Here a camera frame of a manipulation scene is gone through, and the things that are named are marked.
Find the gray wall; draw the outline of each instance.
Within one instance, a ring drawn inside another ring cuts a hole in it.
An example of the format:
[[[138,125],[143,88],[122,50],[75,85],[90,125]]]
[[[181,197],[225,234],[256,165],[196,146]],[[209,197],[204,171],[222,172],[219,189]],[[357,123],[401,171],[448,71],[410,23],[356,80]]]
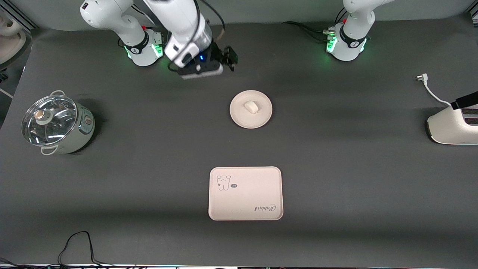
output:
[[[11,0],[42,28],[89,30],[79,13],[83,0]],[[226,22],[316,22],[332,21],[343,7],[342,0],[209,0]],[[473,0],[396,0],[376,9],[378,20],[438,19],[460,14]],[[200,4],[201,12],[218,24],[215,15]],[[140,23],[151,23],[130,9]]]

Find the green indicator light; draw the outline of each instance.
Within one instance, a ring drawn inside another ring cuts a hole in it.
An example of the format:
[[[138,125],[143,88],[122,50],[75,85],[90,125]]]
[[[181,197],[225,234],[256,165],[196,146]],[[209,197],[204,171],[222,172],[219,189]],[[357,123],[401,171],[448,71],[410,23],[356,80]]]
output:
[[[332,40],[330,40],[329,43],[330,44],[327,46],[327,51],[333,52],[335,49],[335,45],[337,44],[337,37],[334,36],[334,38],[332,38]]]
[[[151,44],[151,47],[158,58],[163,56],[163,46]]]
[[[362,45],[362,48],[360,49],[360,52],[363,51],[363,49],[365,48],[365,43],[367,42],[367,39],[365,38],[365,41],[363,42],[363,45]]]
[[[126,53],[128,54],[128,58],[130,58],[130,59],[131,59],[130,52],[128,51],[128,49],[126,48],[126,46],[124,46],[124,49],[126,50]]]

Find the pot handle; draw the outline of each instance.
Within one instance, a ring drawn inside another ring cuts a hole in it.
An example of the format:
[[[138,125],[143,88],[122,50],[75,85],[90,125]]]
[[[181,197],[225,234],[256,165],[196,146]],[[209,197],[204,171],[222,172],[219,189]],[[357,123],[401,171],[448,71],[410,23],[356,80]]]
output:
[[[65,92],[64,92],[64,91],[62,91],[62,90],[56,90],[56,91],[54,91],[54,92],[50,93],[50,95],[54,95],[54,94],[56,94],[57,92],[61,92],[61,95],[64,95],[64,96],[66,96],[66,95],[65,95]]]
[[[44,150],[49,150],[49,149],[52,149],[53,151],[46,152],[46,153],[44,152]],[[55,153],[57,149],[58,149],[58,145],[44,146],[44,147],[42,147],[42,149],[40,151],[42,152],[43,155],[48,156],[48,155],[51,155],[51,154]]]

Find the gray table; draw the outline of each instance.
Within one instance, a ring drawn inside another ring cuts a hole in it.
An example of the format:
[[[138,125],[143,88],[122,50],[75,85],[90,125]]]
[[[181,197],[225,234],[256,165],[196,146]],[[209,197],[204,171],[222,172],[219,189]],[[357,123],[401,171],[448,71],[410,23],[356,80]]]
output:
[[[449,101],[476,90],[471,20],[378,22],[370,35],[344,63],[291,25],[228,25],[236,72],[183,81],[165,59],[134,66],[111,31],[37,33],[0,131],[0,256],[54,262],[88,230],[117,264],[477,268],[477,147],[427,138],[442,107],[413,79],[428,72]],[[248,89],[274,105],[257,130],[228,112]],[[43,157],[21,136],[53,90],[97,119],[78,153]],[[221,166],[279,167],[283,218],[212,221]],[[85,237],[70,247],[65,262],[89,263]]]

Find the white pot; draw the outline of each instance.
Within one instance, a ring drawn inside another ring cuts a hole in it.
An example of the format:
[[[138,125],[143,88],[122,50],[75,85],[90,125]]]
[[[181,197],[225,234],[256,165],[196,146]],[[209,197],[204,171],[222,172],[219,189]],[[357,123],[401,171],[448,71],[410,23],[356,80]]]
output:
[[[81,149],[94,130],[95,118],[91,111],[66,97],[61,90],[38,100],[22,121],[23,137],[41,147],[41,153],[46,156]]]

